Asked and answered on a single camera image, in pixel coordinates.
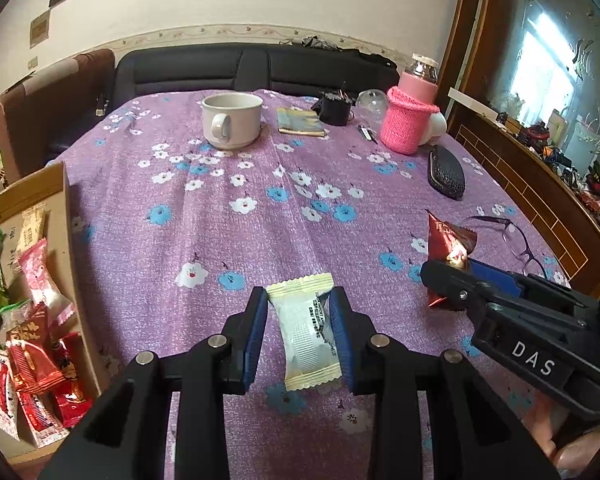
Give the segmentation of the person's right hand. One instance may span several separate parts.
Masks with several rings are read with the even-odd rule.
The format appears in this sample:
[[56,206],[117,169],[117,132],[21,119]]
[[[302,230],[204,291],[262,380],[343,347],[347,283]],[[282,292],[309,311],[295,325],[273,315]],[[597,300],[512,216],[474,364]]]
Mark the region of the person's right hand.
[[582,428],[580,419],[542,392],[535,393],[532,408],[522,423],[563,479],[575,479],[600,450],[600,423]]

